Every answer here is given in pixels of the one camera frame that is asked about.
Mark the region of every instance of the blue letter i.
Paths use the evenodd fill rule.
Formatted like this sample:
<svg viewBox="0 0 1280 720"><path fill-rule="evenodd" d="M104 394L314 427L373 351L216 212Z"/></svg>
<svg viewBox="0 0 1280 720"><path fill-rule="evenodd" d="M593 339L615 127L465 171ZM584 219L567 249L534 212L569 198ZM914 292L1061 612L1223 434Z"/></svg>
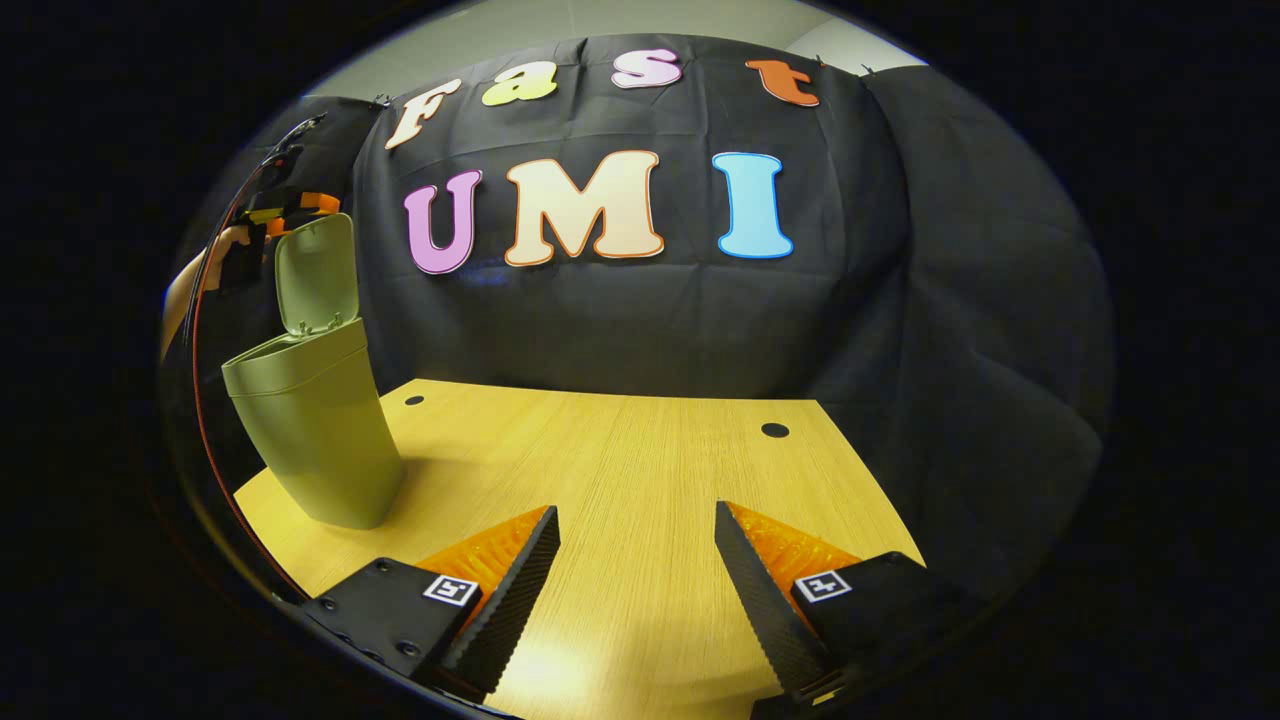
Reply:
<svg viewBox="0 0 1280 720"><path fill-rule="evenodd" d="M721 252L735 258L782 258L795 247L778 227L778 195L773 176L782 163L756 152L721 152L712 167L728 182L728 233Z"/></svg>

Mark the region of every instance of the person's arm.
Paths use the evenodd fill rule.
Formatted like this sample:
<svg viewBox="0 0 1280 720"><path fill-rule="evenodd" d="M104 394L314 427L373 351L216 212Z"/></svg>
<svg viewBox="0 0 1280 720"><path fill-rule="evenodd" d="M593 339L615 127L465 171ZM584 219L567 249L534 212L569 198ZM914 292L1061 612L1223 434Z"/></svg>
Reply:
<svg viewBox="0 0 1280 720"><path fill-rule="evenodd" d="M223 278L223 260L227 258L227 250L230 249L232 242L238 242L241 245L248 245L248 228L244 225L234 225L223 231L214 241L214 256L209 265L209 272L205 274L205 292L218 290L221 286ZM160 336L160 359L164 360L166 352L169 352L169 346L173 345L174 336L178 334L178 328L182 327L182 320L187 316L187 300L191 297L191 288L196 282L196 275L200 272L200 264L205 261L205 251L201 250L187 266L178 273L178 277L169 283L169 290L164 296L164 320Z"/></svg>

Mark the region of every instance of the table surface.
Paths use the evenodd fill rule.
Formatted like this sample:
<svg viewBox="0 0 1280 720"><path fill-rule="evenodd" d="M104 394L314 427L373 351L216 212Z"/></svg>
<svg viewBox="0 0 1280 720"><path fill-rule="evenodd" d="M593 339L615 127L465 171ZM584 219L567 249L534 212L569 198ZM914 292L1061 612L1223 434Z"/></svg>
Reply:
<svg viewBox="0 0 1280 720"><path fill-rule="evenodd" d="M422 396L422 402L406 400ZM383 397L406 479L387 521L307 518L265 470L236 493L312 596L384 556L415 564L541 505L561 548L485 705L541 719L745 720L778 694L716 550L737 502L867 559L911 536L812 400L700 400L412 380ZM773 438L765 423L791 432Z"/></svg>

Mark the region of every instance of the foam letter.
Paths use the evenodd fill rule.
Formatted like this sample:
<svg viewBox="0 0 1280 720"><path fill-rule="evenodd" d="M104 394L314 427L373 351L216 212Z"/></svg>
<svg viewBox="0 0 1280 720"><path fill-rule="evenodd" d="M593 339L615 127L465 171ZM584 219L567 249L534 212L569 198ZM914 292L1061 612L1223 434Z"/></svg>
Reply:
<svg viewBox="0 0 1280 720"><path fill-rule="evenodd" d="M475 243L472 201L481 177L480 170L467 170L453 176L444 186L453 195L453 242L444 249L431 242L431 200L435 199L435 186L415 190L404 199L404 209L408 210L408 249L413 255L413 264L424 273L452 273L471 256L471 246Z"/></svg>
<svg viewBox="0 0 1280 720"><path fill-rule="evenodd" d="M538 100L556 90L552 78L556 77L556 63L538 60L525 63L498 73L493 78L498 85L485 91L480 101L485 105L506 105L512 100Z"/></svg>
<svg viewBox="0 0 1280 720"><path fill-rule="evenodd" d="M748 60L746 67L760 70L760 83L764 85L764 90L778 100L805 108L813 108L818 104L817 95L809 95L796 86L796 81L810 82L809 76L792 70L791 65L782 60Z"/></svg>
<svg viewBox="0 0 1280 720"><path fill-rule="evenodd" d="M649 172L658 155L646 150L611 152L595 168L586 188L579 191L556 160L534 160L507 172L516 183L516 243L506 254L508 265L538 265L552 259L543 240L543 218L561 247L577 258L595 219L604 215L604 231L595 252L604 258L649 258L662 252L663 240L653 232L649 209Z"/></svg>
<svg viewBox="0 0 1280 720"><path fill-rule="evenodd" d="M659 87L680 79L680 65L671 50L635 50L623 53L613 60L613 85L626 90L631 87Z"/></svg>
<svg viewBox="0 0 1280 720"><path fill-rule="evenodd" d="M721 152L712 167L728 182L728 233L721 252L735 258L782 258L795 247L778 227L778 195L773 176L782 163L756 152Z"/></svg>
<svg viewBox="0 0 1280 720"><path fill-rule="evenodd" d="M401 118L401 124L396 126L396 135L393 135L383 147L390 150L392 147L396 147L406 140L411 140L416 136L417 131L421 129L417 127L419 120L431 119L431 115L434 115L435 110L439 109L444 96L460 87L462 87L462 81L454 79L434 90L428 90L422 95L419 95L406 102L404 117Z"/></svg>

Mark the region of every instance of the trash can lid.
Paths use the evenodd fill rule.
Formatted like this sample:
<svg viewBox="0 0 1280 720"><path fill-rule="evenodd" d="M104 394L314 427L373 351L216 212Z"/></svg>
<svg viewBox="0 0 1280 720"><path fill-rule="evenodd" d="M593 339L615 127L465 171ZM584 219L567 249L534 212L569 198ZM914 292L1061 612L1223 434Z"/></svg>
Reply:
<svg viewBox="0 0 1280 720"><path fill-rule="evenodd" d="M351 215L326 215L276 241L275 295L284 329L298 338L356 319L360 292Z"/></svg>

